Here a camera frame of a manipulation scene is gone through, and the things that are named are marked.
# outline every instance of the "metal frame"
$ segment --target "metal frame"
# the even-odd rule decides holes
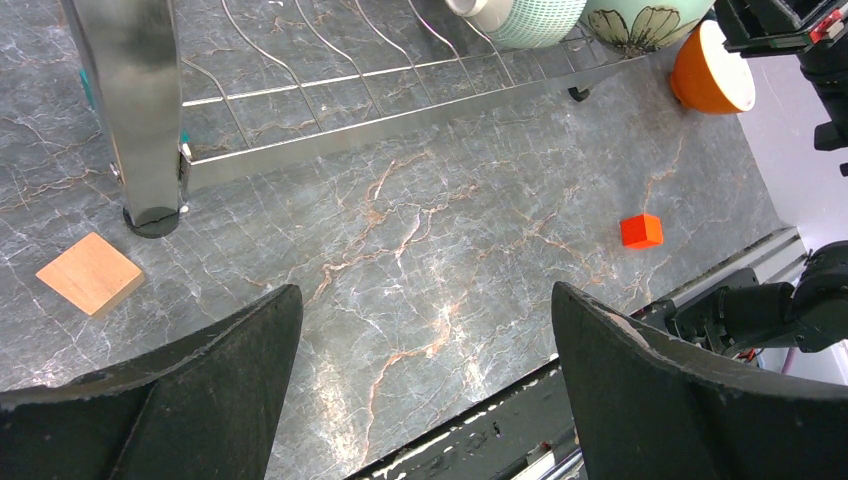
[[[239,37],[260,56],[285,70],[291,76],[293,84],[228,95],[221,82],[212,73],[189,60],[182,59],[185,65],[209,78],[220,95],[180,103],[179,56],[177,54],[176,27],[173,22],[171,0],[156,0],[154,2],[154,11],[157,13],[168,12],[169,14],[154,16],[157,22],[154,30],[158,32],[158,36],[145,40],[151,45],[150,51],[144,52],[146,55],[139,55],[137,50],[138,46],[143,47],[145,42],[125,42],[126,45],[132,45],[132,48],[127,47],[126,51],[119,50],[120,46],[115,47],[109,44],[106,41],[108,37],[100,32],[105,30],[112,32],[132,30],[128,27],[133,27],[139,31],[149,30],[149,25],[141,24],[143,21],[148,21],[148,17],[145,16],[148,12],[142,11],[141,5],[149,2],[145,0],[120,0],[114,4],[113,8],[107,9],[106,14],[103,14],[102,9],[98,10],[91,6],[99,5],[99,2],[93,0],[62,1],[72,19],[74,38],[83,57],[83,64],[86,71],[91,72],[93,74],[91,76],[94,77],[94,81],[91,82],[95,98],[94,103],[103,129],[110,135],[115,146],[117,158],[115,171],[116,176],[124,186],[126,209],[128,210],[128,220],[131,227],[155,222],[160,220],[161,217],[175,213],[179,207],[180,188],[183,192],[189,193],[247,175],[298,164],[317,156],[343,152],[416,129],[444,123],[459,116],[478,114],[484,110],[526,100],[530,97],[559,93],[568,89],[584,91],[612,75],[626,64],[626,61],[622,59],[607,59],[603,53],[600,53],[602,49],[597,48],[594,43],[595,40],[584,32],[582,27],[578,26],[561,42],[561,48],[557,49],[561,54],[561,58],[556,59],[557,63],[567,65],[570,73],[549,77],[534,54],[532,58],[535,59],[542,71],[542,79],[520,83],[516,80],[516,73],[518,72],[510,71],[508,63],[504,61],[506,55],[516,53],[518,50],[500,51],[474,25],[465,21],[464,25],[472,32],[470,34],[482,38],[491,48],[491,52],[463,57],[450,41],[428,23],[424,18],[425,15],[416,8],[412,0],[406,0],[405,3],[408,4],[411,13],[418,19],[423,29],[429,32],[428,34],[432,35],[436,41],[444,44],[451,53],[449,58],[416,63],[407,49],[394,42],[387,32],[381,31],[368,18],[360,2],[354,0],[357,14],[363,21],[362,28],[370,29],[386,43],[387,48],[401,52],[408,61],[407,66],[365,72],[357,65],[356,59],[334,45],[332,39],[319,33],[307,18],[301,6],[301,3],[305,0],[295,0],[294,4],[297,11],[312,34],[332,52],[343,57],[356,71],[354,75],[302,82],[296,73],[297,66],[287,60],[275,57],[258,46],[233,18],[227,0],[221,0],[221,9]],[[591,65],[575,65],[577,62],[572,62],[572,59],[569,58],[569,50],[576,52],[583,48],[591,54]],[[118,67],[127,66],[127,64],[132,66],[132,62],[140,58],[146,59],[150,64],[155,64],[159,70],[153,69],[155,70],[154,73],[138,75],[131,82],[114,75],[118,71]],[[493,91],[480,91],[466,68],[466,62],[469,60],[495,62],[493,65],[506,74],[505,85]],[[473,94],[457,96],[457,98],[443,102],[434,101],[432,92],[428,91],[419,75],[419,70],[448,64],[458,65],[462,69],[465,79],[471,85]],[[376,97],[369,87],[369,81],[382,75],[397,74],[404,71],[411,71],[415,74],[416,83],[423,89],[429,105],[398,114],[387,114],[380,106],[381,99]],[[346,125],[342,128],[328,129],[316,114],[310,100],[309,90],[312,87],[349,81],[359,82],[365,86],[367,100],[375,105],[378,118]],[[119,85],[120,89],[115,88],[117,82],[122,82]],[[318,126],[319,133],[271,145],[253,145],[238,114],[232,108],[231,101],[295,90],[303,97],[303,102]],[[187,154],[188,146],[182,144],[179,148],[180,153],[178,153],[178,145],[181,141],[179,139],[180,105],[183,109],[190,109],[218,102],[224,104],[234,119],[235,130],[237,131],[233,133],[244,139],[247,149],[212,158],[194,159]],[[139,105],[143,106],[142,112],[139,112]],[[145,119],[144,122],[138,121],[139,113]],[[157,134],[155,140],[153,140],[154,133]]]
[[[136,226],[179,208],[182,95],[171,0],[61,0]]]
[[[555,480],[573,478],[582,467],[555,359],[347,480]]]

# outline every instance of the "ceramic vase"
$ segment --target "ceramic vase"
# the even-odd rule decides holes
[[[493,42],[508,48],[556,45],[574,28],[586,0],[445,0]]]
[[[714,0],[588,0],[581,21],[607,48],[626,58],[656,52],[683,38]]]

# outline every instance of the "dish rack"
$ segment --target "dish rack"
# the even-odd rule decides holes
[[[66,4],[81,3],[81,0],[63,1]],[[131,4],[144,1],[119,0],[118,3]],[[157,1],[170,10],[170,18],[163,18],[161,22],[173,31],[176,38],[177,22],[173,4],[170,0]],[[334,35],[327,28],[318,25],[315,13],[318,0],[268,2],[268,5],[263,5],[262,8],[278,8],[281,11],[283,8],[288,8],[289,14],[296,10],[297,17],[289,17],[282,23],[297,24],[304,35],[311,35],[311,40],[299,37],[299,42],[309,43],[312,49],[323,50],[324,54],[332,57],[338,65],[343,65],[343,68],[340,66],[335,70],[339,73],[338,75],[325,74],[321,78],[306,78],[302,76],[301,71],[315,70],[315,63],[309,63],[303,59],[299,60],[300,63],[296,63],[296,59],[283,58],[269,51],[269,48],[263,48],[256,41],[253,33],[246,31],[246,28],[249,29],[251,23],[255,22],[245,22],[245,17],[239,18],[233,13],[231,3],[234,1],[220,0],[219,13],[223,13],[220,20],[235,32],[237,37],[234,38],[242,42],[242,47],[246,46],[247,50],[252,51],[255,58],[261,61],[265,68],[276,68],[282,74],[283,80],[278,84],[265,85],[259,89],[229,93],[225,82],[218,78],[220,73],[216,75],[210,71],[210,68],[204,68],[196,58],[189,58],[185,52],[182,52],[183,56],[179,61],[176,60],[176,56],[174,57],[175,63],[181,62],[185,66],[182,67],[186,69],[181,75],[183,82],[189,75],[195,80],[205,79],[214,85],[214,90],[206,90],[207,95],[182,101],[184,119],[182,127],[187,134],[183,133],[178,141],[181,147],[176,181],[183,195],[247,175],[284,169],[319,156],[346,151],[417,129],[443,124],[453,118],[479,115],[483,111],[512,102],[526,101],[538,95],[569,91],[576,100],[583,100],[588,96],[592,86],[621,69],[627,62],[604,50],[591,34],[579,25],[555,47],[537,50],[502,49],[470,22],[450,14],[442,1],[394,0],[379,3],[381,9],[383,6],[389,8],[389,4],[391,8],[396,9],[392,11],[392,17],[403,16],[417,23],[419,36],[416,38],[418,40],[404,43],[408,39],[403,37],[408,35],[399,35],[399,29],[391,28],[389,25],[390,20],[375,19],[373,4],[369,9],[363,8],[364,0],[345,0],[342,3],[347,9],[346,14],[352,15],[350,18],[354,19],[347,24],[358,22],[357,28],[362,29],[357,32],[357,35],[370,35],[369,42],[372,40],[376,42],[381,51],[386,52],[385,55],[394,55],[401,59],[399,65],[371,68],[365,64],[374,62],[363,61],[363,56],[358,56],[356,52],[343,45],[349,38],[349,33]],[[77,17],[83,17],[84,20],[85,12],[80,12],[80,9],[74,12]],[[138,22],[142,21],[149,23],[150,19],[138,20]],[[85,37],[89,40],[89,44],[96,43],[86,37],[85,28],[78,30],[74,31],[75,40]],[[85,44],[80,41],[76,43],[78,46]],[[97,59],[98,54],[96,46],[89,46],[88,49],[87,52],[81,51],[83,65],[86,67],[92,63],[91,59]],[[180,81],[179,72],[182,69],[177,66],[178,81]],[[405,82],[402,85],[403,88],[381,90],[381,85],[391,84],[398,78],[402,78]],[[345,117],[343,119],[324,115],[323,111],[327,109],[327,106],[322,100],[327,98],[327,89],[345,92],[345,98],[351,104],[365,106],[363,107],[365,113],[356,118],[343,115]],[[414,93],[410,94],[410,98],[405,101],[395,101],[392,95],[399,90]],[[292,125],[291,131],[296,133],[290,138],[263,143],[263,139],[259,138],[255,131],[251,131],[250,126],[245,125],[244,115],[235,104],[245,101],[255,102],[264,97],[280,95],[285,95],[289,102],[296,100],[300,103],[299,107],[295,105],[280,110],[295,111],[299,108],[298,111],[304,112],[304,115],[294,119],[297,125]],[[103,96],[108,96],[108,93],[98,91],[94,95],[95,103],[99,103],[97,99]],[[227,135],[230,135],[230,138],[240,139],[238,142],[240,145],[228,146],[224,151],[220,148],[215,151],[215,149],[204,149],[202,145],[195,145],[197,141],[193,138],[190,121],[193,111],[211,106],[224,107],[229,116],[222,120],[230,130]],[[98,108],[101,123],[108,124],[111,117],[121,113],[114,109]],[[173,141],[175,135],[176,132],[170,132],[167,135],[168,140]],[[163,200],[165,196],[160,195],[157,202],[164,205],[139,205],[139,202],[134,201],[134,191],[143,189],[144,186],[128,188],[129,184],[149,184],[156,181],[156,175],[135,175],[135,178],[128,178],[123,172],[132,170],[132,166],[121,164],[120,142],[113,143],[116,144],[119,160],[119,164],[113,170],[116,170],[116,176],[124,186],[127,201],[125,216],[131,228],[141,226],[139,221],[141,213],[146,216],[144,223],[150,223],[151,208],[158,208],[157,211],[160,214],[171,212],[169,215],[178,215],[178,192],[175,192],[176,197],[167,196],[170,200]]]

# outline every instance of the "metal wire rack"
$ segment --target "metal wire rack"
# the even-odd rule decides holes
[[[479,114],[482,111],[533,96],[562,92],[567,89],[585,91],[626,63],[620,58],[610,58],[612,54],[601,48],[580,26],[575,27],[555,47],[539,50],[512,50],[498,47],[474,25],[467,20],[462,20],[460,25],[463,29],[467,29],[462,34],[470,35],[478,43],[482,42],[488,51],[461,54],[462,48],[448,39],[451,35],[438,31],[434,22],[425,18],[429,15],[429,9],[425,11],[421,6],[416,6],[413,0],[398,0],[399,3],[404,3],[404,8],[409,9],[408,13],[414,16],[426,35],[429,35],[434,43],[443,46],[441,47],[443,52],[449,52],[444,58],[421,61],[411,52],[412,46],[402,44],[397,38],[393,39],[396,35],[385,27],[378,26],[379,22],[373,21],[366,14],[360,0],[352,0],[348,2],[348,8],[358,16],[361,27],[369,29],[385,48],[399,53],[406,60],[404,65],[366,71],[360,66],[361,59],[354,58],[343,51],[336,39],[330,38],[332,35],[326,32],[322,35],[315,22],[310,20],[304,8],[308,9],[312,6],[310,0],[287,1],[289,6],[293,2],[300,20],[320,44],[332,54],[344,59],[355,73],[303,81],[298,75],[300,66],[258,45],[236,20],[228,0],[221,0],[220,7],[238,37],[262,59],[287,73],[292,81],[290,84],[271,88],[227,94],[222,82],[215,75],[197,63],[183,58],[185,65],[211,81],[218,92],[216,96],[183,102],[184,112],[212,104],[223,105],[232,118],[231,125],[235,130],[233,133],[240,137],[246,146],[246,148],[218,153],[208,158],[192,158],[187,149],[184,150],[181,179],[185,191],[191,192],[246,175],[285,168],[287,165],[310,158],[345,151],[418,128],[443,123],[459,116]],[[475,66],[482,65],[479,70],[482,73],[477,70],[472,72],[470,68],[472,63]],[[434,84],[432,80],[429,80],[428,75],[425,74],[425,72],[443,67],[458,67],[457,72],[461,72],[457,75],[457,82],[461,83],[459,87],[442,88],[438,83]],[[417,91],[423,92],[423,95],[419,95],[420,101],[416,104],[398,107],[375,88],[375,84],[384,77],[397,74],[411,75],[410,78],[416,84]],[[365,119],[339,124],[322,117],[321,109],[325,107],[319,107],[320,102],[314,98],[318,90],[322,88],[351,89],[354,88],[354,84],[355,89],[366,97],[361,99],[361,103],[367,105],[369,112]],[[305,121],[298,121],[298,123],[311,124],[314,127],[314,133],[260,145],[255,138],[252,138],[249,129],[245,128],[233,102],[286,92],[295,93],[301,99],[308,116]]]

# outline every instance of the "marble countertop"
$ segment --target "marble countertop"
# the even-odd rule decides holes
[[[254,29],[293,22],[266,15]],[[63,22],[46,0],[0,12],[0,388],[60,385],[297,284],[303,334],[268,478],[350,474],[547,361],[557,280],[633,311],[781,226],[736,118],[682,109],[666,54],[581,104],[517,102],[200,190],[173,234],[141,239],[121,218]],[[184,53],[207,52],[196,57],[230,72],[225,88],[267,80],[216,64],[230,47],[204,25]],[[193,81],[188,98],[203,94]],[[238,108],[256,132],[290,112]],[[215,117],[185,125],[207,152],[228,151],[235,136],[206,130]],[[665,244],[623,248],[618,222],[645,211]],[[92,231],[147,276],[101,320],[35,277]]]

